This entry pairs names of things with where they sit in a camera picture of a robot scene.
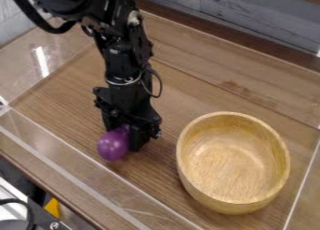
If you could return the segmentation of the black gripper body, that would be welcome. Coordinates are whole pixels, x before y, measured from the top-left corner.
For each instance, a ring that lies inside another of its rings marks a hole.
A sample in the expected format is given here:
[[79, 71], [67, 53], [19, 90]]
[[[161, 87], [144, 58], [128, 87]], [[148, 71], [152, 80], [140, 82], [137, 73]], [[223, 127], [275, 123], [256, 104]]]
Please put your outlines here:
[[153, 78], [150, 74], [141, 74], [134, 78], [108, 76], [108, 87], [95, 87], [95, 106], [103, 114], [124, 117], [124, 125], [146, 126], [150, 137], [161, 136], [161, 115], [154, 110], [150, 99]]

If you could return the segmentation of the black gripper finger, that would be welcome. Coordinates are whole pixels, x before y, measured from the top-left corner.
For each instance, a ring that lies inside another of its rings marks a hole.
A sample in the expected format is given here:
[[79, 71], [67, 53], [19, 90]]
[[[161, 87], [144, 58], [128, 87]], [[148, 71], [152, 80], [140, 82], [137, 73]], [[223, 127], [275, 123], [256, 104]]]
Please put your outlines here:
[[142, 146], [150, 141], [150, 131], [146, 126], [132, 125], [129, 127], [129, 149], [140, 151]]
[[108, 131], [113, 131], [124, 125], [124, 117], [103, 114], [103, 124]]

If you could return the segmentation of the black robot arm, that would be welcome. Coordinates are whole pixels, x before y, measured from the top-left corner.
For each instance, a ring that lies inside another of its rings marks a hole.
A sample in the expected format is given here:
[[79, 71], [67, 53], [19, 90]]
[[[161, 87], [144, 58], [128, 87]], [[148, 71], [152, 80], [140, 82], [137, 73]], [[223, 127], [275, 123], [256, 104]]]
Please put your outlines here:
[[150, 65], [153, 42], [144, 29], [144, 16], [136, 0], [12, 0], [34, 24], [61, 35], [79, 25], [94, 38], [105, 60], [105, 87], [93, 89], [95, 106], [109, 131], [129, 127], [129, 149], [142, 146], [161, 134], [161, 115], [152, 100]]

